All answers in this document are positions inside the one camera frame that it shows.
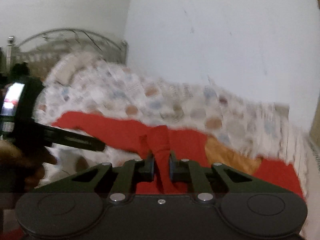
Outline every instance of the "silver rivet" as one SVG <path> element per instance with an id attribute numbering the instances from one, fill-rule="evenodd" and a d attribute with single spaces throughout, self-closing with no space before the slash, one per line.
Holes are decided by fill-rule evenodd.
<path id="1" fill-rule="evenodd" d="M 202 201 L 209 201 L 213 199 L 213 195 L 210 193 L 200 193 L 198 195 L 198 199 L 202 200 Z"/>
<path id="2" fill-rule="evenodd" d="M 165 203 L 165 200 L 164 200 L 164 199 L 159 199 L 159 200 L 158 200 L 158 203 L 159 203 L 160 205 L 162 205 L 162 204 Z"/>
<path id="3" fill-rule="evenodd" d="M 123 201 L 125 199 L 125 195 L 122 193 L 113 193 L 110 195 L 110 199 L 112 201 Z"/>

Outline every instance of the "wall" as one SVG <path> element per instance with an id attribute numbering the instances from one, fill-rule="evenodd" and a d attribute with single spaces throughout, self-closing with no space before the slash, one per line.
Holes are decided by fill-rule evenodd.
<path id="1" fill-rule="evenodd" d="M 52 28 L 77 27 L 123 38 L 130 0 L 0 0 L 0 46 Z"/>
<path id="2" fill-rule="evenodd" d="M 129 66 L 290 104 L 309 130 L 320 90 L 316 0 L 131 0 Z"/>

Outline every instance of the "bed post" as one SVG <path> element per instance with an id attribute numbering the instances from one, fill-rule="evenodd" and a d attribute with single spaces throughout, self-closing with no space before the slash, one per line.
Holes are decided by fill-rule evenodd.
<path id="1" fill-rule="evenodd" d="M 128 49 L 128 43 L 125 40 L 121 41 L 121 63 L 123 65 L 127 65 Z"/>
<path id="2" fill-rule="evenodd" d="M 8 76 L 10 73 L 10 69 L 13 65 L 13 53 L 12 50 L 14 49 L 14 36 L 10 36 L 8 38 L 8 45 L 7 45 L 7 58 L 6 58 L 6 66 L 4 70 L 4 75 Z"/>

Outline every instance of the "black device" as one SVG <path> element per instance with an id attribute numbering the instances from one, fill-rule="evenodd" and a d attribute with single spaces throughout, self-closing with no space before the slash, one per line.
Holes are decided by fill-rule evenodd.
<path id="1" fill-rule="evenodd" d="M 24 240 L 302 240 L 307 206 L 295 193 L 221 163 L 211 168 L 170 157 L 181 195 L 138 195 L 154 179 L 154 158 L 122 167 L 101 163 L 34 189 L 16 204 Z"/>
<path id="2" fill-rule="evenodd" d="M 1 115 L 3 139 L 10 141 L 25 155 L 53 143 L 91 151 L 103 151 L 102 141 L 62 129 L 41 125 L 32 118 L 36 99 L 44 86 L 38 78 L 21 77 L 7 90 Z M 34 170 L 0 165 L 0 192 L 23 193 L 24 178 Z"/>

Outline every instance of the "headboard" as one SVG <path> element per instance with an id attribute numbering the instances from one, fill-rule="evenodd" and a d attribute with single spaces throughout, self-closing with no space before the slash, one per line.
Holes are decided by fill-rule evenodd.
<path id="1" fill-rule="evenodd" d="M 112 41 L 98 33 L 75 28 L 48 30 L 19 44 L 15 44 L 15 37 L 11 36 L 4 52 L 1 72 L 6 76 L 14 64 L 27 62 L 32 76 L 45 79 L 64 55 L 79 50 L 95 51 L 107 62 L 125 65 L 128 44 L 126 41 Z"/>

